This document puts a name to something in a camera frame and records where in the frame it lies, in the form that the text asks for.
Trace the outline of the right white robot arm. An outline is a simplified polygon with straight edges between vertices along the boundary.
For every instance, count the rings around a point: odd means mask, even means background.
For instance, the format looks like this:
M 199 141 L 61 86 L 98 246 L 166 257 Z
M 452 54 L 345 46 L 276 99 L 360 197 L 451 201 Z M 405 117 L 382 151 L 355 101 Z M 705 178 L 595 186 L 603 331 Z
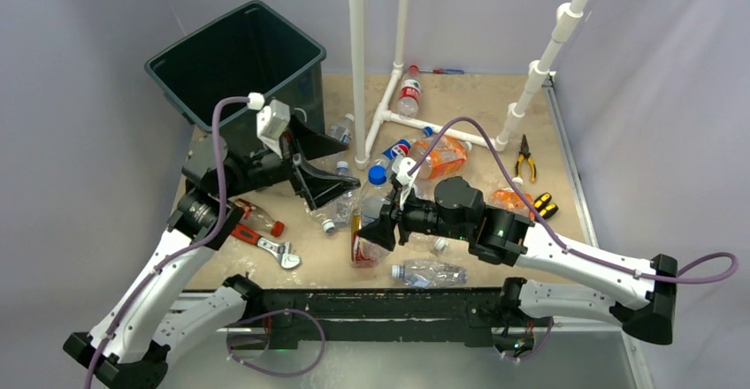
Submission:
M 617 255 L 565 238 L 539 221 L 489 206 L 461 177 L 442 180 L 431 201 L 395 186 L 358 236 L 388 251 L 413 233 L 462 240 L 468 252 L 494 265 L 518 266 L 565 278 L 560 286 L 507 279 L 496 311 L 507 324 L 524 318 L 577 317 L 617 324 L 655 345 L 673 341 L 677 260 Z

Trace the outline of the blue cap clear bottle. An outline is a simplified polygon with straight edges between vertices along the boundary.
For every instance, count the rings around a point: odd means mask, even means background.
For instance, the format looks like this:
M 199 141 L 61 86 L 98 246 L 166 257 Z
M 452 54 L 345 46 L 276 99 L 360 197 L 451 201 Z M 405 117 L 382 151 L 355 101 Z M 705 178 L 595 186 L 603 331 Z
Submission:
M 388 170 L 385 166 L 373 165 L 367 177 L 367 184 L 359 199 L 359 228 L 364 228 L 379 218 L 380 210 L 387 203 L 387 197 L 391 191 Z

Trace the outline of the large orange soda bottle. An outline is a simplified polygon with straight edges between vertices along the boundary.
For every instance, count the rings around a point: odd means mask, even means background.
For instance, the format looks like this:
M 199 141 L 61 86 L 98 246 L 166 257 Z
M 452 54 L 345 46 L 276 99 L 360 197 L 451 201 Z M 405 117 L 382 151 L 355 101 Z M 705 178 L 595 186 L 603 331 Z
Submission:
M 459 171 L 465 164 L 473 145 L 467 141 L 443 136 L 427 155 L 418 170 L 419 179 L 437 179 Z

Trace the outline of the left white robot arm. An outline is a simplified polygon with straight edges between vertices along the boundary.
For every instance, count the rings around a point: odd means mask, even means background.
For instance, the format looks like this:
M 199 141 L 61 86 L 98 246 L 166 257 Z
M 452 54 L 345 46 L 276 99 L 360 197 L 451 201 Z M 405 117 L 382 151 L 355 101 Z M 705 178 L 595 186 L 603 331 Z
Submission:
M 247 155 L 233 151 L 218 132 L 192 142 L 182 170 L 187 191 L 147 264 L 99 324 L 65 341 L 65 352 L 87 370 L 85 386 L 99 381 L 109 388 L 154 388 L 206 333 L 261 320 L 264 303 L 245 278 L 231 278 L 181 319 L 166 316 L 189 280 L 243 224 L 247 212 L 238 195 L 287 181 L 317 210 L 359 187 L 355 178 L 313 165 L 345 151 L 349 132 L 317 132 L 291 118 L 270 137 L 275 149 L 263 146 Z

